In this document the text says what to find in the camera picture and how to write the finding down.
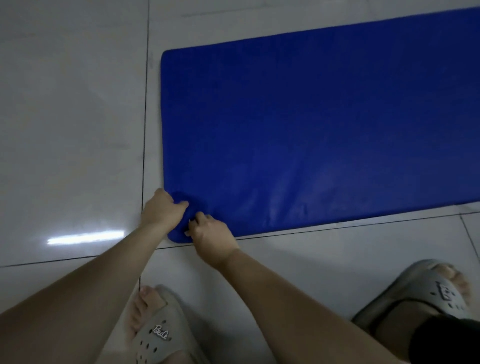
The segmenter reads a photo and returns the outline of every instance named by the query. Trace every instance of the hand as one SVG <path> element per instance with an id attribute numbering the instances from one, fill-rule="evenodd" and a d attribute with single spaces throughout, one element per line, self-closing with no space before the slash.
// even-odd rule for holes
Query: hand
<path id="1" fill-rule="evenodd" d="M 175 204 L 172 196 L 163 188 L 159 188 L 145 204 L 140 225 L 160 224 L 170 232 L 178 225 L 187 207 L 187 201 Z"/>
<path id="2" fill-rule="evenodd" d="M 239 249 L 228 226 L 203 212 L 197 212 L 188 228 L 197 254 L 213 268 L 218 268 Z"/>

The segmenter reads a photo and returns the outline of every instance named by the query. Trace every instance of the glossy floor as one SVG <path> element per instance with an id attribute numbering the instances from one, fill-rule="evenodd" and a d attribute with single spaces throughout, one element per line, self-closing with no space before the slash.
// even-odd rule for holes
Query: glossy floor
<path id="1" fill-rule="evenodd" d="M 4 1 L 0 311 L 116 242 L 49 239 L 126 234 L 162 185 L 164 50 L 476 5 L 480 0 Z M 351 317 L 403 268 L 429 257 L 458 265 L 479 297 L 479 227 L 480 203 L 473 203 L 243 237 L 241 246 Z M 192 246 L 163 242 L 141 281 L 179 294 L 214 362 L 273 360 L 247 308 Z M 122 329 L 119 322 L 101 361 L 122 358 Z"/>

